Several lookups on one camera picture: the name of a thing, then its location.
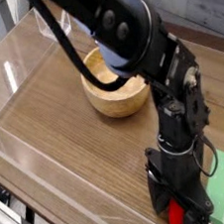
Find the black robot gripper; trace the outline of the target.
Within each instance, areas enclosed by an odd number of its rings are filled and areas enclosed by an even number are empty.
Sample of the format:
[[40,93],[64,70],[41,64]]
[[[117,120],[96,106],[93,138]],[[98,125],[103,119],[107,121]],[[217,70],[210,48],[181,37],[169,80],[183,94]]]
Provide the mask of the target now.
[[183,208],[183,224],[212,224],[213,202],[201,184],[200,170],[190,153],[181,156],[145,149],[147,183],[154,211],[161,215],[175,200]]

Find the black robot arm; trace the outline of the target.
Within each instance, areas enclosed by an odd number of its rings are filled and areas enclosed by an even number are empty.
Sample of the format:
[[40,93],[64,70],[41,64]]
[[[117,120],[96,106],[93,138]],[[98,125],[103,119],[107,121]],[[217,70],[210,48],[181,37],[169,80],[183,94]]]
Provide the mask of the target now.
[[210,109],[201,90],[199,65],[184,44],[165,28],[147,0],[52,0],[98,43],[113,82],[99,81],[64,34],[46,0],[29,0],[77,67],[99,89],[115,91],[134,76],[151,86],[159,113],[155,149],[146,150],[146,172],[155,212],[169,224],[213,224],[213,203],[201,177],[203,152],[210,146],[203,130]]

